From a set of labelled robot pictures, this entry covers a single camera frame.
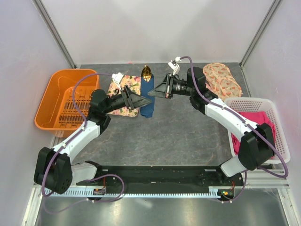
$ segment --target shiny gray floor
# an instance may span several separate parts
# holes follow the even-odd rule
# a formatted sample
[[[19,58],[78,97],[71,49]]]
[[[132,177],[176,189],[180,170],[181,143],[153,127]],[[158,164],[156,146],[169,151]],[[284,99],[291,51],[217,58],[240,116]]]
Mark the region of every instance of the shiny gray floor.
[[[238,63],[226,64],[247,97],[246,84]],[[155,86],[172,72],[167,64],[148,64]],[[186,79],[189,64],[180,64],[180,78]],[[122,72],[140,76],[143,64],[82,65],[99,73]],[[101,76],[102,89],[108,90],[109,76]],[[218,165],[231,157],[226,129],[195,110],[189,97],[155,100],[153,117],[111,116],[107,130],[79,153],[73,163],[86,160],[101,165]]]
[[[48,198],[58,211],[82,198]],[[60,214],[40,210],[43,226],[286,226],[277,190],[245,190],[232,204],[206,199],[125,198],[111,203],[83,202]]]

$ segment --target white plastic laundry basket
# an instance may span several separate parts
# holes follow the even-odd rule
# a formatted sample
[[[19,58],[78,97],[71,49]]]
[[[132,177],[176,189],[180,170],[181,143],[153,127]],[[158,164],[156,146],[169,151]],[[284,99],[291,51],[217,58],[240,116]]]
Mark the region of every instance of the white plastic laundry basket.
[[[225,104],[237,112],[265,112],[268,118],[276,127],[275,147],[281,154],[285,162],[290,161],[290,153],[287,147],[285,136],[281,127],[280,119],[273,102],[267,99],[251,98],[251,97],[230,97],[225,100]],[[235,156],[231,132],[228,131],[231,154]],[[277,156],[267,160],[267,164],[281,163]]]

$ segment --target white wall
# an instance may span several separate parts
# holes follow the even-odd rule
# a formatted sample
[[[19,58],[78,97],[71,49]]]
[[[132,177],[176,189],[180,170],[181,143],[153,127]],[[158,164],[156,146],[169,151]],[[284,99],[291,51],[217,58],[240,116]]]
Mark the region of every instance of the white wall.
[[[77,64],[239,62],[272,0],[42,0]]]
[[[0,1],[0,224],[21,225],[39,150],[34,116],[51,74],[68,67],[31,0]]]
[[[289,185],[301,212],[301,4],[281,3],[245,66],[253,97],[272,100],[280,114],[291,160]]]

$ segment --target orange plastic bin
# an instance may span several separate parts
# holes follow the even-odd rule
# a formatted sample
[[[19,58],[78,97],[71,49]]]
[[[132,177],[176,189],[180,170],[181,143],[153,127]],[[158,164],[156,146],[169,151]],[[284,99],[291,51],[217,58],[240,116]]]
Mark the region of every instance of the orange plastic bin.
[[[93,73],[97,72],[91,69],[64,69],[53,74],[34,119],[36,126],[56,137],[68,137],[77,130],[83,119],[72,102],[72,91],[80,79]],[[86,78],[76,88],[76,104],[86,116],[91,93],[98,88],[98,75]]]

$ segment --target pink fabric in basket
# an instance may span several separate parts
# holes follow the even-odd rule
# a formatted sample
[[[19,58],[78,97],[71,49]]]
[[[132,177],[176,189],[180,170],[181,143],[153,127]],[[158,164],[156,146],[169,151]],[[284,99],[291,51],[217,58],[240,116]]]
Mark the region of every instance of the pink fabric in basket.
[[[276,127],[269,120],[269,118],[267,117],[267,114],[265,112],[239,112],[239,113],[242,116],[246,117],[247,119],[258,123],[259,125],[262,125],[263,123],[266,123],[269,126],[271,126],[272,132],[273,132],[274,141],[275,141]],[[231,137],[232,137],[234,152],[237,155],[238,152],[239,152],[240,142],[239,142],[239,140],[233,134],[231,134]]]

